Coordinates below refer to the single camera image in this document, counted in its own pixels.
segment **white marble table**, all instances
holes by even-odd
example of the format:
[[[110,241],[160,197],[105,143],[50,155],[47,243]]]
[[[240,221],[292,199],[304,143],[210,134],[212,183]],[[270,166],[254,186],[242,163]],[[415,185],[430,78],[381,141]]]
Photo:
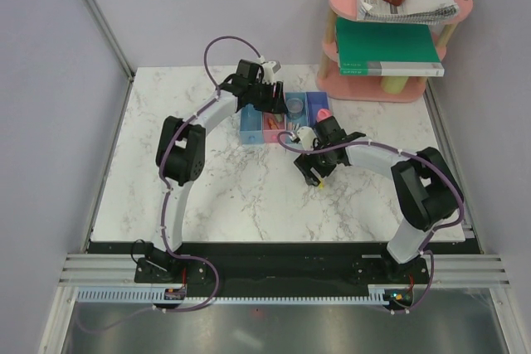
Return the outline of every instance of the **white marble table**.
[[[214,67],[221,80],[235,67]],[[315,89],[316,67],[285,65],[286,91]],[[96,218],[93,241],[151,240],[163,185],[155,166],[160,129],[169,115],[188,116],[212,92],[202,67],[140,68],[124,116]],[[400,148],[436,146],[424,100],[413,104],[330,100],[341,126]],[[324,188],[308,187],[276,144],[242,146],[240,116],[207,137],[206,166],[185,215],[188,241],[385,241],[402,219],[390,180],[355,167],[336,168]],[[434,240],[464,240],[460,226]]]

